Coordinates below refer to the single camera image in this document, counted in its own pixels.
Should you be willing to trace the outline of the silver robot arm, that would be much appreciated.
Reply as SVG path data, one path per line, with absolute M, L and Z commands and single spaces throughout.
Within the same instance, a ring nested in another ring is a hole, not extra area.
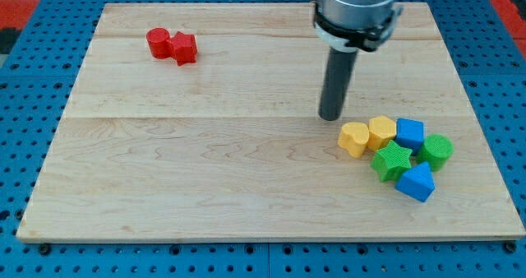
M 311 0 L 317 36 L 332 49 L 376 51 L 394 32 L 403 8 L 397 0 Z

